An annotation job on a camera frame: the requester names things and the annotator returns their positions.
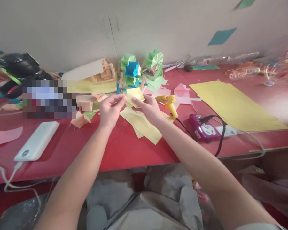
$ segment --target electrical outlet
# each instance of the electrical outlet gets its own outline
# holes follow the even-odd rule
[[[223,126],[216,126],[215,128],[220,134],[223,132]],[[230,125],[226,125],[224,137],[229,136],[237,136],[237,130]]]

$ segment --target power cord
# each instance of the power cord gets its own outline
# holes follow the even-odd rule
[[[258,155],[258,156],[255,156],[255,157],[237,158],[237,159],[229,157],[229,159],[231,159],[231,160],[250,160],[250,159],[260,158],[260,157],[263,157],[263,156],[265,155],[265,148],[263,147],[263,145],[261,144],[261,142],[258,141],[257,138],[255,138],[255,137],[254,137],[253,135],[251,135],[249,132],[243,131],[243,130],[241,130],[241,129],[238,129],[238,131],[243,132],[243,133],[246,133],[246,134],[250,135],[252,138],[254,138],[254,140],[255,140],[256,142],[258,142],[258,144],[260,145],[260,147],[261,147],[261,149],[262,149],[262,153],[261,153],[260,155]]]
[[[218,145],[218,149],[217,149],[217,152],[214,156],[218,156],[218,154],[220,153],[221,151],[221,148],[222,148],[222,143],[223,143],[223,139],[224,139],[224,135],[225,135],[225,130],[226,130],[226,125],[225,125],[225,122],[223,121],[223,119],[220,117],[220,116],[217,116],[217,115],[210,115],[210,116],[207,116],[207,117],[204,117],[204,118],[201,118],[199,119],[199,121],[201,123],[207,123],[211,118],[213,117],[218,117],[222,123],[223,123],[223,131],[222,131],[222,135],[221,135],[221,139],[220,139],[220,143]]]
[[[15,185],[11,184],[11,181],[13,180],[13,177],[15,176],[16,171],[22,166],[22,164],[23,164],[22,161],[17,162],[17,164],[16,164],[15,167],[14,167],[14,171],[13,171],[11,177],[9,178],[9,180],[6,178],[5,169],[0,166],[1,175],[2,175],[2,178],[3,178],[4,182],[5,182],[4,191],[5,191],[5,192],[20,192],[20,191],[32,190],[32,191],[35,193],[36,199],[37,199],[37,201],[38,201],[38,210],[37,210],[37,213],[39,213],[40,210],[41,210],[42,202],[41,202],[41,200],[40,200],[40,198],[39,198],[39,195],[38,195],[37,191],[36,191],[35,189],[29,188],[29,187],[32,187],[32,186],[38,185],[38,184],[40,184],[40,183],[42,183],[42,182],[45,182],[45,180],[40,181],[40,182],[35,183],[35,184],[32,184],[32,185],[27,185],[27,186],[15,186]],[[20,188],[20,189],[8,190],[8,187],[11,187],[11,188]]]
[[[183,128],[189,133],[189,135],[194,139],[194,141],[198,142],[193,135],[188,131],[188,129],[185,127],[185,125],[178,119],[176,118],[177,121],[179,121],[179,123],[183,126]]]

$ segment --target yellow paper sheet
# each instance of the yellow paper sheet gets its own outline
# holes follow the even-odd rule
[[[77,81],[76,89],[77,93],[111,93],[117,90],[116,81],[104,82],[94,85],[90,78],[85,78],[81,81]]]
[[[190,85],[223,120],[244,131],[288,129],[278,118],[267,113],[232,84],[210,81]]]
[[[166,117],[170,122],[173,123],[174,120],[171,120],[169,116],[162,112],[164,117]],[[147,118],[142,112],[134,111],[130,108],[125,108],[120,112],[120,115],[126,119],[134,128],[136,128],[140,133],[142,133],[148,140],[152,143],[157,144],[161,139],[162,135],[159,130],[149,123]]]
[[[144,135],[143,135],[140,131],[138,131],[136,128],[133,127],[133,129],[134,129],[134,131],[135,131],[135,134],[136,134],[137,138],[141,138],[141,137],[144,136]]]
[[[144,100],[145,100],[145,98],[144,98],[144,96],[143,96],[143,93],[142,93],[142,91],[141,91],[140,88],[127,89],[127,90],[126,90],[126,94],[127,94],[127,95],[126,95],[126,97],[127,97],[127,103],[126,103],[126,105],[127,105],[128,108],[131,108],[132,106],[134,106],[135,108],[138,107],[136,104],[134,104],[134,103],[132,102],[132,98],[133,98],[133,97],[135,97],[135,98],[137,98],[137,99],[139,99],[139,100],[141,100],[141,101],[144,101]]]

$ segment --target red tabletop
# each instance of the red tabletop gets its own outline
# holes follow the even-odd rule
[[[220,70],[185,72],[181,69],[169,71],[165,73],[165,79],[168,80],[166,88],[171,89],[173,94],[173,90],[179,83],[189,85],[219,79],[226,83],[232,83],[269,113],[288,125],[288,85],[276,84],[266,87],[262,84],[264,82],[263,76],[257,76],[255,79],[229,80],[224,76],[223,72],[233,68],[233,66],[222,65],[220,67]],[[191,90],[190,96],[195,97],[196,93]],[[199,113],[205,115],[215,114],[204,101],[194,101],[193,104]],[[187,118],[190,114],[195,113],[193,107],[181,104],[177,109],[177,113],[186,127],[191,129]],[[25,162],[17,171],[13,181],[61,176],[97,129],[99,120],[100,116],[96,114],[91,120],[91,124],[86,124],[80,129],[70,125],[70,119],[56,120],[60,123],[60,126],[41,158],[34,162]],[[39,124],[44,121],[53,120],[22,119],[22,114],[0,116],[0,131],[23,126],[23,133],[20,138],[9,143],[0,144],[0,165],[6,168],[7,177],[10,177],[16,164],[13,160],[15,155]],[[211,121],[216,126],[220,125],[216,121]],[[259,139],[265,148],[288,146],[288,130],[257,132],[253,133],[253,135]],[[248,138],[249,136],[245,134],[225,138],[219,157],[241,155],[249,153],[251,150],[260,149],[255,141],[251,141]],[[218,144],[219,140],[214,140],[209,144],[201,143],[212,154],[215,154]],[[178,158],[163,138],[161,138],[157,145],[154,145],[145,137],[138,139],[132,126],[120,116],[110,135],[100,171],[168,164],[178,161]]]

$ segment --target yellow glue gun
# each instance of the yellow glue gun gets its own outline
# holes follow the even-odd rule
[[[178,114],[173,104],[176,101],[175,95],[157,96],[156,100],[157,102],[162,102],[163,104],[165,104],[165,108],[169,110],[171,120],[175,120],[178,117]]]

